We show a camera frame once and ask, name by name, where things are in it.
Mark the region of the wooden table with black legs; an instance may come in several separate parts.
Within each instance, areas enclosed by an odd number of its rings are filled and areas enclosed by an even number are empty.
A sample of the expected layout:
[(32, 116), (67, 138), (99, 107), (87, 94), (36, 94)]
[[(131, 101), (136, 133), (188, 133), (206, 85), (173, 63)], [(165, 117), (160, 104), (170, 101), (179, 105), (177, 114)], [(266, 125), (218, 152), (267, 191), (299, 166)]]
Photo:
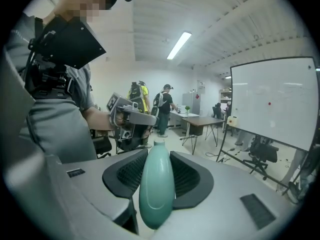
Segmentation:
[(194, 155), (198, 138), (203, 135), (204, 128), (205, 140), (207, 140), (210, 134), (213, 135), (215, 146), (218, 146), (218, 137), (219, 137), (219, 126), (223, 125), (225, 122), (223, 119), (218, 119), (215, 117), (186, 117), (182, 119), (187, 123), (186, 132), (184, 137), (181, 137), (182, 146), (186, 143), (187, 140), (191, 141), (191, 154)]

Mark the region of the person's gray shirt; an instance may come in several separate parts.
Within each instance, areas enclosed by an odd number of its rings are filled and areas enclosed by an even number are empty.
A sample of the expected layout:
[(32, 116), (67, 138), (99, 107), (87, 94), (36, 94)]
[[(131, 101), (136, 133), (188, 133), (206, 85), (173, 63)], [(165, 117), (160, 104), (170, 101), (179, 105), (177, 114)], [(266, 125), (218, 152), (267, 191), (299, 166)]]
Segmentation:
[[(24, 76), (30, 54), (29, 41), (35, 37), (35, 17), (22, 14), (10, 31), (6, 44), (8, 54), (21, 77)], [(75, 81), (71, 97), (66, 99), (38, 99), (29, 112), (32, 128), (40, 146), (48, 155), (58, 156), (63, 164), (97, 159), (87, 121), (82, 115), (93, 107), (91, 99), (91, 71), (89, 65), (81, 69), (66, 68)]]

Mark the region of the white desk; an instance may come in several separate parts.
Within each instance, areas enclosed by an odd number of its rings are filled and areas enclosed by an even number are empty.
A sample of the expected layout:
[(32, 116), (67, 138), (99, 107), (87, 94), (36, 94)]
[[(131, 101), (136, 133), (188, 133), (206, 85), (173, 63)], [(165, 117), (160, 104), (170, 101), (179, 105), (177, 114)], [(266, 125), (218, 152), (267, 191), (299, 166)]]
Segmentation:
[(177, 113), (175, 110), (172, 110), (169, 114), (169, 123), (167, 127), (168, 129), (181, 128), (182, 119), (196, 117), (199, 117), (199, 115), (194, 113)]

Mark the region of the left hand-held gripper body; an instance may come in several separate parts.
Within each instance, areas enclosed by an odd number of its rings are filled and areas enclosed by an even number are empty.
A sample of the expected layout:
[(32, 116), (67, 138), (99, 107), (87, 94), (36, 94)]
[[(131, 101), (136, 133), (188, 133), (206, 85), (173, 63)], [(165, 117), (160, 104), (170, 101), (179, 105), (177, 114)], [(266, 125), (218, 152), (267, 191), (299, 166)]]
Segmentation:
[(109, 121), (114, 128), (113, 136), (118, 141), (131, 139), (134, 135), (135, 124), (139, 111), (138, 104), (123, 98), (114, 92), (106, 108), (109, 111)]

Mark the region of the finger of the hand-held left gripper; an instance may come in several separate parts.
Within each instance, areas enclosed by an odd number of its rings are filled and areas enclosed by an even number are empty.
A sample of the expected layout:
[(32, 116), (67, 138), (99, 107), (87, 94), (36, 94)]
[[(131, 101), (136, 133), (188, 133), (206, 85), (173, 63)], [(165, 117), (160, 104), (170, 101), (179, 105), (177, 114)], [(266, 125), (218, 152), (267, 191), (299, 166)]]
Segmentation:
[(126, 122), (134, 125), (154, 126), (158, 119), (156, 116), (141, 113), (133, 107), (124, 107), (123, 113), (126, 115)]

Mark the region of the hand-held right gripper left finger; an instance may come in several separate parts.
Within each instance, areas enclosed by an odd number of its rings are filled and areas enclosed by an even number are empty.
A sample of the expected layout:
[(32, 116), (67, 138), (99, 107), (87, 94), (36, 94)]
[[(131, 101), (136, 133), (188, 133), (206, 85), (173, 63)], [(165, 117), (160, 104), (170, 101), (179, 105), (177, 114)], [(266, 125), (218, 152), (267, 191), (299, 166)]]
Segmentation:
[(144, 240), (139, 235), (133, 194), (147, 150), (63, 164), (37, 154), (41, 190), (50, 212), (45, 226), (54, 240)]

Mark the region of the green plastic dustpan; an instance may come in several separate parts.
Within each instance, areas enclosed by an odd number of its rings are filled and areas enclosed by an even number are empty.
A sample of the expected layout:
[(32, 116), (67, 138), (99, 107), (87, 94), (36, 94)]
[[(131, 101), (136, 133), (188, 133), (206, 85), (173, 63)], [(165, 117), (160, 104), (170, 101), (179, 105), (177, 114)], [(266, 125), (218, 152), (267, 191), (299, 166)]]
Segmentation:
[(155, 141), (143, 167), (139, 187), (139, 212), (144, 224), (157, 230), (173, 211), (175, 182), (165, 141)]

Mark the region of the person's left forearm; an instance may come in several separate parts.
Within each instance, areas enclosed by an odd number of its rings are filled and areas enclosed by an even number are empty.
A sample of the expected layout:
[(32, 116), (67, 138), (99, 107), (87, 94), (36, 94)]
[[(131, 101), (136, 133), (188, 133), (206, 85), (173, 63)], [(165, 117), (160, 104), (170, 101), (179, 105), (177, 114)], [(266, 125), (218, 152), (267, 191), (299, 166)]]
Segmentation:
[(81, 114), (86, 120), (88, 127), (92, 130), (112, 131), (115, 129), (115, 126), (111, 124), (110, 114), (100, 111), (94, 106), (83, 110)]

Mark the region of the gray metal cabinet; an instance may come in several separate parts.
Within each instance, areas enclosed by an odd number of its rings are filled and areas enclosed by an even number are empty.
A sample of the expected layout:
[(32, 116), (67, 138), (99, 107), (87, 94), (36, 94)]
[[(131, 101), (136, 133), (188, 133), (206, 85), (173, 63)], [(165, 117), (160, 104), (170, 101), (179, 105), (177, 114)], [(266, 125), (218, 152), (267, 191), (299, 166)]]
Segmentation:
[(184, 93), (182, 95), (182, 105), (189, 108), (189, 113), (200, 115), (201, 95), (197, 92)]

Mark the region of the black chest-mounted screen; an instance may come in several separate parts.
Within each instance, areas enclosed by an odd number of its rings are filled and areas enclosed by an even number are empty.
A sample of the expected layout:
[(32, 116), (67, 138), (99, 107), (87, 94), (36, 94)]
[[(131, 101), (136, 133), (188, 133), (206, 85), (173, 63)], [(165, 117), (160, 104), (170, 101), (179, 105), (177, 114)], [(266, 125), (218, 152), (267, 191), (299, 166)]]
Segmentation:
[(80, 69), (106, 50), (89, 25), (80, 18), (56, 16), (35, 40), (34, 51), (54, 64)]

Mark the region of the long ceiling light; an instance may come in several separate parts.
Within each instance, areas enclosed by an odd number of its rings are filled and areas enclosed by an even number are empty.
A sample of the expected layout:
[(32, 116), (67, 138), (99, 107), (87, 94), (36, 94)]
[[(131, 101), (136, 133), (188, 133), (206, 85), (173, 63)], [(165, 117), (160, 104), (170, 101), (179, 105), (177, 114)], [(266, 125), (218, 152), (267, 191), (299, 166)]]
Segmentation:
[(176, 44), (173, 46), (172, 50), (167, 56), (167, 60), (173, 60), (185, 43), (190, 39), (192, 34), (190, 32), (183, 32)]

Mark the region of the black chest mount harness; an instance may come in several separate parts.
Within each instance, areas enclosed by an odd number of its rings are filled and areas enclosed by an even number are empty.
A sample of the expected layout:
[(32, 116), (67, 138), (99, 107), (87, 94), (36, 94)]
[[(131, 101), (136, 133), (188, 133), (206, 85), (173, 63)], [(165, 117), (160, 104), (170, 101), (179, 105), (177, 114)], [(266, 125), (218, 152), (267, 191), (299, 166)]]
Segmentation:
[(35, 99), (66, 99), (73, 95), (75, 81), (64, 64), (36, 54), (25, 67), (25, 89)]

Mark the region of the white whiteboard on black stand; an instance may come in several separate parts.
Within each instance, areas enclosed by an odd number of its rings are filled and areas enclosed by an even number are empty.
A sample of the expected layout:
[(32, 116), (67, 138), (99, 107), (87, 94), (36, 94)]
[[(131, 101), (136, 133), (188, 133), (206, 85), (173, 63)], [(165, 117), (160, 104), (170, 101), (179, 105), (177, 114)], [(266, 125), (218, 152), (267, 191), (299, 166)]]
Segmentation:
[(310, 154), (320, 109), (314, 58), (259, 60), (232, 66), (230, 73), (230, 116), (238, 117), (233, 128)]

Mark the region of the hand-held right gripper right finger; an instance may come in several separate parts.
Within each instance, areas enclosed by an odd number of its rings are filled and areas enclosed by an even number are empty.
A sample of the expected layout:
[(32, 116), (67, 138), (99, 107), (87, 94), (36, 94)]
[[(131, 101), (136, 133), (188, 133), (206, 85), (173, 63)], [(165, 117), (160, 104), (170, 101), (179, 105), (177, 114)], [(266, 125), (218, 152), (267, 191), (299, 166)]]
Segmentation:
[(299, 210), (238, 167), (176, 151), (170, 158), (178, 198), (159, 240), (275, 240)]

